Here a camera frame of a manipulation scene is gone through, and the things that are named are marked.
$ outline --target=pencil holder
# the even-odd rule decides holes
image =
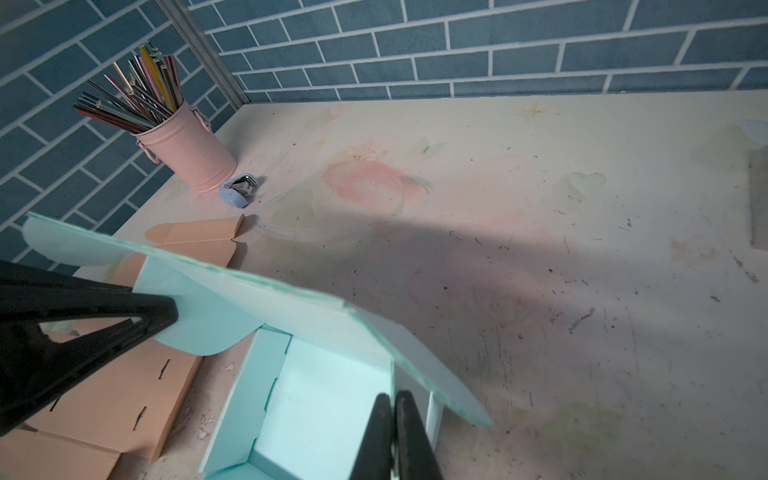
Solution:
[[[133,135],[150,160],[165,163],[199,194],[216,190],[237,167],[205,115],[187,102],[155,128]]]

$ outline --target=metal corner post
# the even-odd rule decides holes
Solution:
[[[227,68],[221,57],[214,50],[213,45],[206,38],[203,30],[192,16],[192,12],[187,8],[187,4],[183,0],[157,0],[157,4],[174,24],[179,35],[192,49],[200,63],[203,64],[205,71],[208,72],[232,107],[237,110],[244,104],[248,104],[248,97],[243,93],[243,90],[230,73],[229,68]]]

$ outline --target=tabletop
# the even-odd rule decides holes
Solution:
[[[447,479],[765,478],[750,118],[768,91],[247,105],[217,135],[250,205],[172,177],[116,236],[242,213],[230,267],[408,327],[495,422],[446,410]],[[114,477],[202,478],[246,341]]]

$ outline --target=bucket handle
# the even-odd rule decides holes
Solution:
[[[192,113],[194,114],[194,116],[197,117],[197,120],[200,121],[200,124],[203,125],[203,128],[213,133],[213,130],[211,130],[210,128],[210,122],[208,121],[207,118],[205,118],[205,115],[203,115],[203,112],[197,110],[197,107],[190,107],[190,110],[192,110]],[[153,155],[152,151],[149,148],[147,148],[146,145],[141,143],[141,140],[139,140],[138,138],[136,139],[136,145],[138,145],[139,148],[144,151],[144,153],[147,155],[147,157],[149,157],[150,160],[152,160],[153,163],[155,164],[160,163],[161,161],[160,158],[157,158],[157,155]]]

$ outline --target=brick wallpaper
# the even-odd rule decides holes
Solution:
[[[768,88],[766,0],[188,0],[252,102]]]
[[[185,98],[218,128],[233,113],[154,0],[2,0],[0,259],[72,274],[29,250],[24,213],[114,233],[172,175],[127,132],[72,107],[89,78],[108,87],[149,39],[180,59]]]

